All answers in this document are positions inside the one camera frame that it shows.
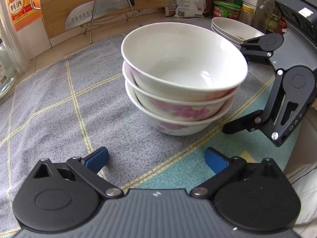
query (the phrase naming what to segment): white bowl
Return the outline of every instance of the white bowl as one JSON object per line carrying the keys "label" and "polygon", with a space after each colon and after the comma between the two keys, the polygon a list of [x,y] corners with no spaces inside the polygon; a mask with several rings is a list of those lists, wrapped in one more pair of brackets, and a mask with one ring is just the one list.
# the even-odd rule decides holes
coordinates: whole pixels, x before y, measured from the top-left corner
{"label": "white bowl", "polygon": [[210,125],[213,121],[219,119],[225,113],[227,113],[234,101],[234,96],[229,98],[218,111],[218,113],[209,119],[203,121],[184,122],[165,119],[146,110],[137,99],[133,87],[127,81],[126,92],[132,103],[134,103],[134,105],[138,109],[140,109],[145,121],[149,125],[151,125],[157,131],[175,136],[185,136],[201,131],[202,129]]}
{"label": "white bowl", "polygon": [[223,97],[248,74],[240,51],[225,38],[198,26],[161,22],[129,33],[121,45],[137,85],[177,101]]}
{"label": "white bowl", "polygon": [[133,78],[131,67],[123,62],[123,76],[133,87],[141,105],[151,113],[174,121],[200,121],[215,115],[223,104],[232,97],[239,87],[229,91],[226,96],[207,102],[181,102],[154,96],[140,89]]}
{"label": "white bowl", "polygon": [[216,30],[239,43],[251,38],[264,36],[261,31],[237,20],[217,17],[213,18],[211,22]]}
{"label": "white bowl", "polygon": [[224,37],[226,40],[230,41],[232,44],[241,47],[239,42],[235,41],[234,39],[232,39],[232,38],[230,38],[230,37],[227,37],[225,34],[221,33],[219,30],[217,30],[217,29],[214,27],[214,24],[211,24],[211,29],[212,29],[215,33],[217,33],[218,35],[220,35],[220,36]]}

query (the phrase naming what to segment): bowl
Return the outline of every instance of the bowl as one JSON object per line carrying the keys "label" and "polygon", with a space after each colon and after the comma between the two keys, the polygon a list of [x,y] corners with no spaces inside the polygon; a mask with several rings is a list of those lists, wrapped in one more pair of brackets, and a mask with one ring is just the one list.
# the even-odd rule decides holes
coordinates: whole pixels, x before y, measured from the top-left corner
{"label": "bowl", "polygon": [[220,36],[224,37],[226,40],[230,41],[232,44],[238,46],[239,48],[241,47],[241,45],[240,45],[239,42],[237,42],[237,41],[235,41],[234,39],[232,39],[232,38],[230,38],[230,37],[227,37],[225,34],[221,33],[219,30],[217,30],[217,29],[213,26],[213,24],[211,24],[211,29],[212,29],[215,33],[217,33],[218,35],[220,35]]}
{"label": "bowl", "polygon": [[194,121],[194,122],[184,122],[184,121],[173,121],[169,119],[165,119],[163,117],[157,116],[150,111],[146,110],[134,92],[133,87],[126,81],[126,92],[134,105],[141,111],[145,121],[151,125],[154,129],[175,136],[185,136],[191,135],[196,132],[201,131],[210,125],[213,121],[222,117],[228,110],[231,108],[234,96],[229,98],[221,109],[215,114],[213,117],[203,120],[203,121]]}
{"label": "bowl", "polygon": [[137,85],[158,97],[203,102],[223,97],[248,74],[240,51],[195,25],[161,22],[129,33],[121,53]]}
{"label": "bowl", "polygon": [[251,38],[264,36],[261,31],[258,31],[257,29],[237,20],[228,18],[213,18],[211,22],[216,30],[238,43]]}
{"label": "bowl", "polygon": [[239,87],[229,91],[229,94],[213,101],[207,102],[181,102],[154,96],[140,89],[131,72],[131,67],[123,62],[123,76],[132,86],[141,105],[151,113],[174,121],[200,121],[215,115],[223,104],[232,97]]}

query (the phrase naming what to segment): white sticker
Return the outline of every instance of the white sticker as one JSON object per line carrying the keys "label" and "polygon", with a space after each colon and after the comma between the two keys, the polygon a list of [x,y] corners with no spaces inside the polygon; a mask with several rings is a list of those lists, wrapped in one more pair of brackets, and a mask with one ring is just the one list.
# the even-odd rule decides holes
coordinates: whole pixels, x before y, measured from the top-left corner
{"label": "white sticker", "polygon": [[5,83],[7,80],[8,76],[5,72],[4,67],[0,64],[0,87]]}
{"label": "white sticker", "polygon": [[310,15],[314,14],[310,9],[307,9],[306,7],[301,9],[298,13],[303,15],[305,18],[307,18]]}

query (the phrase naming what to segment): white logo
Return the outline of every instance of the white logo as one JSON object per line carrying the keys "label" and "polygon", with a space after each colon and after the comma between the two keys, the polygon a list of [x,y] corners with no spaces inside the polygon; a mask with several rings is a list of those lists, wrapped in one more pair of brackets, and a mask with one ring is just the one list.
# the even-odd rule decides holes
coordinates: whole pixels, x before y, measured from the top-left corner
{"label": "white logo", "polygon": [[162,193],[160,193],[159,191],[156,191],[153,193],[153,196],[155,196],[155,197],[159,197],[161,195],[162,195]]}

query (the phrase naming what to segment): kitchen knife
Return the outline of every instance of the kitchen knife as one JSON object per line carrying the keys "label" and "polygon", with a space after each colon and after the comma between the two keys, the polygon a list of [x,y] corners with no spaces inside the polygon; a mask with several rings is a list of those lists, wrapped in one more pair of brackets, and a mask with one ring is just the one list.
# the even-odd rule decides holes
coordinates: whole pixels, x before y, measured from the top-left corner
{"label": "kitchen knife", "polygon": [[[127,0],[97,0],[95,19],[126,7],[129,7]],[[65,31],[91,21],[93,8],[94,1],[91,1],[72,10],[67,16]]]}

